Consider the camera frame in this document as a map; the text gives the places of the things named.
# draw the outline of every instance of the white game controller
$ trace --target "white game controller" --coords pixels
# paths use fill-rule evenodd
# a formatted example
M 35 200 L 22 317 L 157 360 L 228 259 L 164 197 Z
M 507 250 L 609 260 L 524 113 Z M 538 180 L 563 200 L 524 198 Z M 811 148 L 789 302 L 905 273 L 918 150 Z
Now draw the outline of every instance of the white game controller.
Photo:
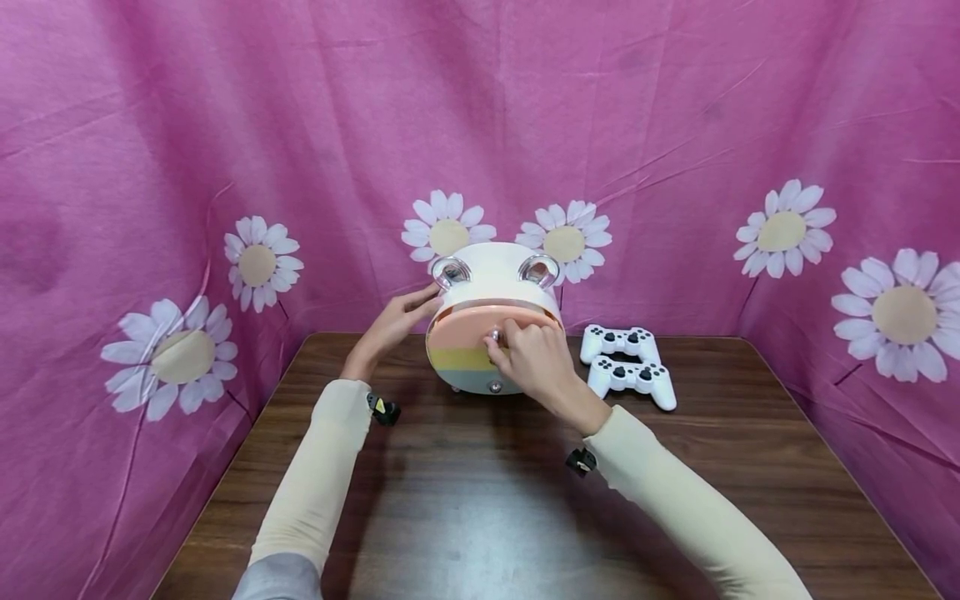
M 597 324 L 588 325 L 580 345 L 580 362 L 589 365 L 597 356 L 614 352 L 636 356 L 643 362 L 660 363 L 654 334 L 643 327 L 607 329 Z
M 649 394 L 661 410 L 677 408 L 670 371 L 660 362 L 621 363 L 609 356 L 597 356 L 590 362 L 587 385 L 601 398 L 610 390 L 636 390 Z

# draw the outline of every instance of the daisy print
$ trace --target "daisy print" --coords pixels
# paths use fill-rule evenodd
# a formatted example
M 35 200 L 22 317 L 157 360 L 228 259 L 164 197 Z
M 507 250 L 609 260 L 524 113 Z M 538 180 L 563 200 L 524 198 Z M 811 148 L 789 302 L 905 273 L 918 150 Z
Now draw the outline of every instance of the daisy print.
M 287 237 L 287 227 L 277 223 L 267 227 L 263 217 L 244 217 L 236 223 L 237 233 L 227 233 L 224 253 L 232 263 L 229 280 L 233 299 L 240 299 L 240 310 L 262 312 L 264 306 L 276 304 L 276 295 L 290 291 L 300 279 L 303 268 L 299 258 L 290 256 L 300 248 L 297 240 Z
M 790 180 L 778 194 L 767 194 L 764 212 L 747 218 L 747 225 L 738 229 L 736 239 L 745 246 L 736 251 L 734 260 L 745 260 L 743 274 L 756 277 L 764 269 L 773 278 L 783 276 L 784 268 L 794 276 L 804 270 L 804 260 L 818 264 L 821 254 L 833 248 L 833 239 L 824 227 L 833 223 L 837 213 L 832 208 L 816 208 L 824 188 L 804 188 L 800 180 Z
M 400 239 L 413 246 L 410 257 L 417 262 L 431 265 L 434 259 L 450 256 L 469 244 L 489 242 L 496 236 L 496 228 L 482 225 L 483 207 L 471 206 L 464 210 L 464 197 L 453 193 L 449 196 L 441 190 L 430 192 L 430 204 L 423 200 L 414 202 L 414 212 L 419 219 L 403 222 Z
M 147 405 L 147 420 L 163 419 L 178 400 L 191 415 L 204 400 L 215 402 L 224 394 L 224 381 L 237 374 L 230 362 L 237 346 L 227 341 L 233 323 L 220 304 L 209 310 L 200 297 L 187 315 L 172 300 L 160 300 L 150 314 L 128 313 L 120 328 L 129 340 L 107 344 L 100 357 L 128 365 L 107 383 L 116 394 L 113 408 L 127 413 Z
M 593 275 L 593 268 L 604 263 L 598 248 L 608 246 L 613 237 L 607 232 L 610 217 L 596 215 L 596 204 L 574 200 L 564 211 L 559 204 L 538 208 L 536 223 L 524 223 L 516 242 L 553 256 L 560 265 L 554 285 L 565 280 L 579 283 Z
M 874 358 L 878 373 L 898 381 L 947 379 L 943 355 L 960 360 L 960 262 L 940 269 L 935 252 L 905 248 L 893 268 L 867 258 L 841 278 L 851 293 L 831 304 L 851 318 L 833 331 L 853 358 Z

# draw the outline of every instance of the round container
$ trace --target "round container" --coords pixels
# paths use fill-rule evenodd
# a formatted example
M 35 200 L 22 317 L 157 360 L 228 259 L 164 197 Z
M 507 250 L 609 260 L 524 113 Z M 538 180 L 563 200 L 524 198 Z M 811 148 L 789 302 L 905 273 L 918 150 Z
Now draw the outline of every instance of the round container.
M 499 338 L 507 319 L 563 328 L 551 287 L 559 272 L 550 256 L 506 242 L 474 244 L 437 260 L 431 273 L 444 303 L 427 329 L 426 351 L 441 379 L 474 394 L 518 394 L 490 362 L 484 337 Z

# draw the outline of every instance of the right hand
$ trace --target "right hand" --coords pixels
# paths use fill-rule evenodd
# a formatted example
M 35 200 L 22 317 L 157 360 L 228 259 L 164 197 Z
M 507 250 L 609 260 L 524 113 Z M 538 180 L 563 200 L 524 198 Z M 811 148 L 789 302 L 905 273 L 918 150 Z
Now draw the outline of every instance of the right hand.
M 520 329 L 516 321 L 508 319 L 503 334 L 509 355 L 493 338 L 484 338 L 487 354 L 500 372 L 584 437 L 599 431 L 611 408 L 573 370 L 566 336 L 560 328 L 530 325 Z

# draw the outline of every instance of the brown table surface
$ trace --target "brown table surface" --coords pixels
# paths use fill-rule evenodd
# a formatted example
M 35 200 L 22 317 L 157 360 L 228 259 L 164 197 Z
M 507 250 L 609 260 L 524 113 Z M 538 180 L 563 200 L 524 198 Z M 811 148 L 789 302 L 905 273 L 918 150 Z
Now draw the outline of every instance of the brown table surface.
M 356 341 L 316 334 L 270 403 L 154 598 L 230 598 L 324 385 Z M 580 338 L 570 338 L 576 355 Z M 679 400 L 608 400 L 740 508 L 814 598 L 938 598 L 747 342 L 662 338 Z M 587 369 L 579 365 L 586 377 Z M 524 396 L 455 394 L 411 336 L 376 372 L 402 407 L 371 427 L 321 580 L 324 600 L 711 598 L 706 580 L 639 509 L 564 458 L 575 434 Z

